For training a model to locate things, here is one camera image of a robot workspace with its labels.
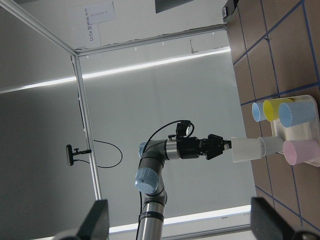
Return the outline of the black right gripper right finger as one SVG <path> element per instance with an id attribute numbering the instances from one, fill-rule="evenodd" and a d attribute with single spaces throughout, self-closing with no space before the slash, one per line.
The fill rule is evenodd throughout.
<path id="1" fill-rule="evenodd" d="M 251 198 L 250 228 L 257 240 L 300 239 L 300 235 L 263 197 Z"/>

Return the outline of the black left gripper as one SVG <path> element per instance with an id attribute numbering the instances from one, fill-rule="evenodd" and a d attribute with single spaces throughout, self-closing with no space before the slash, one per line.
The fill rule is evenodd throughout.
<path id="1" fill-rule="evenodd" d="M 177 151 L 181 159 L 196 159 L 205 156 L 211 160 L 223 154 L 224 150 L 232 149 L 232 141 L 221 136 L 209 134 L 207 138 L 188 137 L 177 142 Z"/>

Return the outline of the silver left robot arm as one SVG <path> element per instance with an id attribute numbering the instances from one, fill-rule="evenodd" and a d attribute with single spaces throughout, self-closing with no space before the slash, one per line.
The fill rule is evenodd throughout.
<path id="1" fill-rule="evenodd" d="M 211 160 L 231 149 L 230 140 L 209 134 L 207 138 L 177 137 L 142 142 L 140 162 L 135 175 L 135 187 L 140 192 L 141 210 L 138 218 L 137 240 L 160 240 L 168 195 L 162 178 L 166 161 L 196 159 L 204 156 Z"/>

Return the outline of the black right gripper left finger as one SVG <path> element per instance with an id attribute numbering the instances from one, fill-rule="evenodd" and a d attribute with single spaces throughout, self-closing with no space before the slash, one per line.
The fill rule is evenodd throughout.
<path id="1" fill-rule="evenodd" d="M 109 237 L 108 200 L 96 200 L 76 236 L 80 240 L 106 240 Z"/>

